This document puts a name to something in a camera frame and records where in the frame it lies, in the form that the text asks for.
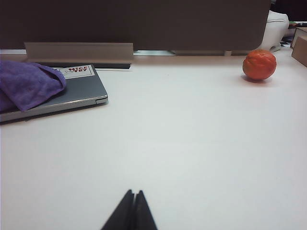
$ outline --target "orange fruit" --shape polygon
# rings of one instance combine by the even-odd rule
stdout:
[[[264,80],[276,69],[276,58],[267,50],[251,51],[243,61],[243,72],[253,80]]]

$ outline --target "box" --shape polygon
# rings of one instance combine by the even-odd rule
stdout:
[[[307,67],[307,36],[297,38],[292,57]]]
[[[296,40],[299,36],[307,36],[307,27],[298,27],[295,29],[293,41],[291,43],[291,48],[295,47]]]

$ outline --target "desk surface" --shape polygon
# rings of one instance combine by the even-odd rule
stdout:
[[[99,230],[128,189],[159,230],[307,229],[307,68],[135,57],[109,104],[1,126],[1,230]]]

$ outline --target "purple cloth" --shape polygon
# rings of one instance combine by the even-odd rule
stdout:
[[[66,86],[63,74],[37,63],[0,62],[0,112],[31,109]]]

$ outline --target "laptop lid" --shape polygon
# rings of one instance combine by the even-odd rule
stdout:
[[[66,78],[66,88],[44,103],[21,112],[13,109],[0,113],[0,122],[42,115],[107,102],[107,92],[93,65],[59,69]]]

